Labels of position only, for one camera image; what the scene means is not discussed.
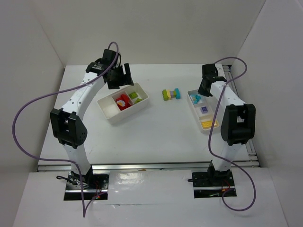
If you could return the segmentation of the green square lego brick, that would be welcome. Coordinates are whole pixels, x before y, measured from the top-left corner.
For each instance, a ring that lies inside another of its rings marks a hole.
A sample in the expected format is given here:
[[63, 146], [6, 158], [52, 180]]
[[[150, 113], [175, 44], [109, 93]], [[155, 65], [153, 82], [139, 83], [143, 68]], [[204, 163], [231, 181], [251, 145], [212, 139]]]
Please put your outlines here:
[[132, 92], [132, 93], [128, 94], [128, 96], [129, 96], [130, 99], [132, 99], [132, 100], [138, 98], [138, 94], [137, 94], [136, 92]]

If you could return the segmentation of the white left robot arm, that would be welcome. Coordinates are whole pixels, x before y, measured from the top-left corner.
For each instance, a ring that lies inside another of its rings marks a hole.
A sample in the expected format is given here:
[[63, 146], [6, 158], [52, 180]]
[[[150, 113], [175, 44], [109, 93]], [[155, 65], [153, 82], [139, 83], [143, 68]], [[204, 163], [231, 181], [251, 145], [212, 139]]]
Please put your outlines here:
[[129, 64], [118, 63], [120, 57], [119, 52], [105, 49], [102, 58], [87, 66], [84, 78], [71, 98], [61, 108], [50, 112], [53, 135], [72, 161], [71, 175], [86, 184], [93, 181], [93, 170], [84, 147], [88, 135], [82, 122], [84, 114], [104, 85], [109, 89], [119, 89], [134, 84]]

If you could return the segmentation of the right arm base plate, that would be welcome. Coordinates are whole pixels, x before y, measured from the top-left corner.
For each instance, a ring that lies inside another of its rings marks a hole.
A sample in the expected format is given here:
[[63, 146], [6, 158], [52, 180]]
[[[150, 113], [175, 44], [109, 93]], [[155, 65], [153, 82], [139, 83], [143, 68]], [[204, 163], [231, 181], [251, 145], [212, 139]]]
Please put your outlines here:
[[193, 185], [194, 198], [236, 197], [235, 183], [231, 170], [215, 171], [213, 166], [204, 172], [192, 172], [187, 180]]

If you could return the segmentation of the teal long lego brick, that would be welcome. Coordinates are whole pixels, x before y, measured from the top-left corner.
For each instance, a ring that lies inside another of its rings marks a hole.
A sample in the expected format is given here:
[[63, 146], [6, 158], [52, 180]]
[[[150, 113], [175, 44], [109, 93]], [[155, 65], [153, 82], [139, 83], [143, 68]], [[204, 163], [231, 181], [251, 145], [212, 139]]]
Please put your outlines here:
[[175, 93], [176, 93], [176, 99], [180, 99], [181, 96], [180, 96], [180, 91], [179, 91], [179, 89], [176, 88], [174, 91], [175, 91]]

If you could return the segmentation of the red base lego brick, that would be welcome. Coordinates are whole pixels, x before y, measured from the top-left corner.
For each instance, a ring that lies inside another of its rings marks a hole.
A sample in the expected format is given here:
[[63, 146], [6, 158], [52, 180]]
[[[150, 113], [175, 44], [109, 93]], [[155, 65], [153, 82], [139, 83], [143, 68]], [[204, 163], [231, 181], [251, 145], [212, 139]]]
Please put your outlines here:
[[116, 99], [116, 104], [118, 108], [122, 111], [131, 106], [130, 99], [128, 95], [122, 94], [119, 98]]

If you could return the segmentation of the long green lego brick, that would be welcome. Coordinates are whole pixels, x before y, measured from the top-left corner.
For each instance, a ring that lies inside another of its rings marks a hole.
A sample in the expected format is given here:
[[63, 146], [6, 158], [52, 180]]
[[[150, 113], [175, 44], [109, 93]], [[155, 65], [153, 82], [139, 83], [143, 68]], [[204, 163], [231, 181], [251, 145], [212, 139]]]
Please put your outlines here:
[[162, 97], [163, 97], [163, 100], [164, 101], [168, 101], [168, 93], [167, 93], [167, 90], [166, 89], [164, 89], [163, 91], [162, 91]]

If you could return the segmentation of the yellow lego plate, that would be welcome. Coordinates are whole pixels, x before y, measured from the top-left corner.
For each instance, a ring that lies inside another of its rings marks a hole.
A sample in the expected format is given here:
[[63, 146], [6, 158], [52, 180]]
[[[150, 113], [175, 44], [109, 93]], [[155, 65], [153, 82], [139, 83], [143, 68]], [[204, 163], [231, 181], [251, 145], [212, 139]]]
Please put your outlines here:
[[[201, 126], [202, 126], [202, 129], [203, 129], [203, 130], [208, 130], [208, 129], [210, 129], [211, 126], [212, 126], [212, 124], [213, 124], [213, 121], [212, 121], [212, 120], [210, 120], [210, 121], [202, 121], [202, 122], [201, 122]], [[218, 127], [218, 126], [219, 126], [219, 123], [218, 123], [217, 120], [215, 120], [215, 122], [214, 122], [214, 128], [216, 128], [216, 127]]]

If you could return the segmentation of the green sloped lego brick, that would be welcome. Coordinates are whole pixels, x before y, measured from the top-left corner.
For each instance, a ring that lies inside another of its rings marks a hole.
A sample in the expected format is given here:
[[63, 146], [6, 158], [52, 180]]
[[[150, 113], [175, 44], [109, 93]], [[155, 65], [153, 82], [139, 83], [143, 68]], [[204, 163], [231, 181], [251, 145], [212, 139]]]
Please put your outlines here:
[[137, 104], [137, 103], [139, 103], [141, 101], [142, 101], [142, 99], [138, 98], [138, 99], [136, 99], [135, 104]]

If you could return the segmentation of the teal frog lego brick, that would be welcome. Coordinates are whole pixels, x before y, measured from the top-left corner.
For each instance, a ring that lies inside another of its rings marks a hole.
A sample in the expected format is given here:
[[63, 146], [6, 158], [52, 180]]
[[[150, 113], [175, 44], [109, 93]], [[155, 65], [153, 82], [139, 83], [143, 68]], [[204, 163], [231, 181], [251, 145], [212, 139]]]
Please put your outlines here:
[[194, 105], [198, 104], [201, 101], [201, 100], [199, 100], [199, 97], [197, 94], [190, 95], [190, 99]]

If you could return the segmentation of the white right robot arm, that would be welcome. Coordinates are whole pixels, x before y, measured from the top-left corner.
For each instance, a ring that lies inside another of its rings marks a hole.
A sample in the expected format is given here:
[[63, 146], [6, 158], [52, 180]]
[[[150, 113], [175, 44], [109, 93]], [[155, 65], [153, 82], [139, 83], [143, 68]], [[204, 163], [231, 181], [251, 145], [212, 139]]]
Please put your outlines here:
[[242, 101], [233, 92], [226, 78], [219, 76], [214, 64], [202, 66], [202, 82], [198, 93], [217, 99], [213, 119], [217, 117], [220, 108], [224, 110], [220, 133], [225, 144], [221, 154], [217, 155], [211, 149], [214, 122], [211, 122], [208, 139], [208, 148], [214, 158], [207, 169], [207, 181], [211, 186], [220, 186], [231, 177], [232, 161], [241, 146], [254, 137], [256, 108], [253, 104]]

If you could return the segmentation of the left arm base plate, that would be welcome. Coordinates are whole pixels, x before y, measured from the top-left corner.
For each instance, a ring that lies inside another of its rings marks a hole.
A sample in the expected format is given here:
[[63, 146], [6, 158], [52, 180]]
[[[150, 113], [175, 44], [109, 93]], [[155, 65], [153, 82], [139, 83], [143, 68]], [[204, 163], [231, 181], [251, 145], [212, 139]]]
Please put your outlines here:
[[[69, 173], [67, 177], [57, 176], [56, 178], [66, 181], [66, 187], [63, 198], [64, 201], [81, 200], [81, 188], [79, 180], [76, 180], [71, 175], [71, 173]], [[98, 197], [96, 197], [95, 200], [107, 200], [108, 184], [109, 173], [101, 173], [94, 175], [91, 183], [83, 183], [84, 200], [89, 201], [97, 195]]]

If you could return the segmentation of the flower printed lego brick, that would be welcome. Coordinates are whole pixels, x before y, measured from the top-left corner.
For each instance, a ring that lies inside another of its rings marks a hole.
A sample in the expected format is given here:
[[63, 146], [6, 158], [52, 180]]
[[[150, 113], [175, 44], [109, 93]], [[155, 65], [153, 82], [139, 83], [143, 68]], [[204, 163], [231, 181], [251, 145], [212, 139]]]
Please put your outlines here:
[[124, 107], [126, 105], [126, 103], [123, 99], [116, 100], [116, 103], [121, 107]]

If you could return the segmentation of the purple lego brick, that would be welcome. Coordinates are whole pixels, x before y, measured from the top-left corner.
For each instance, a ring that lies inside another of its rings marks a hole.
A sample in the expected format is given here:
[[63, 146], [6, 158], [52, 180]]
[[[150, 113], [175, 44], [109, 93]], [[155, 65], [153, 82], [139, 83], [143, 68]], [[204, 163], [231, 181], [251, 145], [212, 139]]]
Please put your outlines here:
[[200, 112], [201, 112], [201, 114], [208, 114], [208, 108], [206, 106], [202, 106], [200, 108]]

